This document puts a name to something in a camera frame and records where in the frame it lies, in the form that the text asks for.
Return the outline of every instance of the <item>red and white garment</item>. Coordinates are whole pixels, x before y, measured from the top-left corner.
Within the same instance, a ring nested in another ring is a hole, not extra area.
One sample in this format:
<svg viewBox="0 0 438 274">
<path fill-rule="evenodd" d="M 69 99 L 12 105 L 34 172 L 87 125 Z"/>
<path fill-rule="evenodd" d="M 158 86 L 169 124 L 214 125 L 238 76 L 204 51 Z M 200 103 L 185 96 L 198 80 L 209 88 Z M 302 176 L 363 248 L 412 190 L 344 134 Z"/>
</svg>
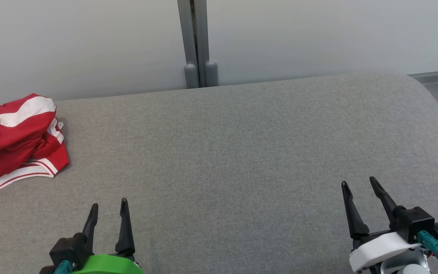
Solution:
<svg viewBox="0 0 438 274">
<path fill-rule="evenodd" d="M 53 101 L 36 94 L 0 106 L 0 189 L 28 177 L 54 177 L 68 164 L 55 114 Z"/>
</svg>

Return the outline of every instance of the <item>metal frame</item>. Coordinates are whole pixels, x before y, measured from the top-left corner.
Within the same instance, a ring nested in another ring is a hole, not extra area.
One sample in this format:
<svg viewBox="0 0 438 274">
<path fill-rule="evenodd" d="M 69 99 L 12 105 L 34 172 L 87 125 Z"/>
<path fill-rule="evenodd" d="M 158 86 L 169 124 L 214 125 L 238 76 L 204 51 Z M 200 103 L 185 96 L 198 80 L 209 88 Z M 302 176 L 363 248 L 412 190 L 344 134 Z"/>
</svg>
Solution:
<svg viewBox="0 0 438 274">
<path fill-rule="evenodd" d="M 184 39 L 184 50 L 187 61 L 187 64 L 184 67 L 187 88 L 198 88 L 200 87 L 200 84 L 198 79 L 197 56 L 190 0 L 177 0 L 177 4 L 179 5 L 180 26 L 182 29 L 182 38 Z"/>
<path fill-rule="evenodd" d="M 215 87 L 219 85 L 217 63 L 209 59 L 206 0 L 194 0 L 194 6 L 197 27 L 198 79 L 201 87 Z"/>
<path fill-rule="evenodd" d="M 438 75 L 438 71 L 409 74 L 412 78 Z"/>
</svg>

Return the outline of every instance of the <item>teal connector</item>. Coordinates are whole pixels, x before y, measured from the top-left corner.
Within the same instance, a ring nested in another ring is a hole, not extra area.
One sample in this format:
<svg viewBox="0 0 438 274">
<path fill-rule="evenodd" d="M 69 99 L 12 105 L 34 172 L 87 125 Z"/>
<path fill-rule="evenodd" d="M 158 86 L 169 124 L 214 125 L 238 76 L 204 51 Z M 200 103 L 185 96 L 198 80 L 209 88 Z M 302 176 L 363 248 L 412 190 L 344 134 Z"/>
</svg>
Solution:
<svg viewBox="0 0 438 274">
<path fill-rule="evenodd" d="M 419 243 L 433 252 L 433 255 L 438 259 L 438 241 L 431 234 L 422 230 L 419 232 Z"/>
<path fill-rule="evenodd" d="M 59 267 L 57 267 L 54 274 L 70 274 L 72 269 L 72 263 L 68 260 L 64 260 L 59 264 Z"/>
</svg>

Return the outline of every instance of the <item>white panel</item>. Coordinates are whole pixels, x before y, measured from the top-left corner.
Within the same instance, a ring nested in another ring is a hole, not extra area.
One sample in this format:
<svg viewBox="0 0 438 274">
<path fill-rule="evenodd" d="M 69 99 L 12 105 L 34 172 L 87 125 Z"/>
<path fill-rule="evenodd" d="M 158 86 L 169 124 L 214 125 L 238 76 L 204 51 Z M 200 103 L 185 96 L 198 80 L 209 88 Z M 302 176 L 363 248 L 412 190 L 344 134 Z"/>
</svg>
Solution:
<svg viewBox="0 0 438 274">
<path fill-rule="evenodd" d="M 186 87 L 176 0 L 0 0 L 0 104 Z"/>
<path fill-rule="evenodd" d="M 438 0 L 208 0 L 219 83 L 438 71 Z"/>
</svg>

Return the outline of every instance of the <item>gray fabric surface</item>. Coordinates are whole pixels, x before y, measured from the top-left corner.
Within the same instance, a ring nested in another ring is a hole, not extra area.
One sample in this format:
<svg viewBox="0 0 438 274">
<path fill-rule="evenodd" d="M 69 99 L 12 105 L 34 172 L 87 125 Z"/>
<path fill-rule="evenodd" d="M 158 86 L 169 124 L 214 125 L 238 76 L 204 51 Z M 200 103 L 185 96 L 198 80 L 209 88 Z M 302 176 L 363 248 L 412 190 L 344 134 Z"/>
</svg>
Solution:
<svg viewBox="0 0 438 274">
<path fill-rule="evenodd" d="M 111 253 L 129 201 L 146 274 L 350 273 L 346 180 L 438 220 L 438 104 L 402 75 L 342 75 L 59 102 L 71 164 L 0 191 L 0 274 L 38 273 L 99 203 Z M 433 273 L 438 262 L 431 260 Z"/>
</svg>

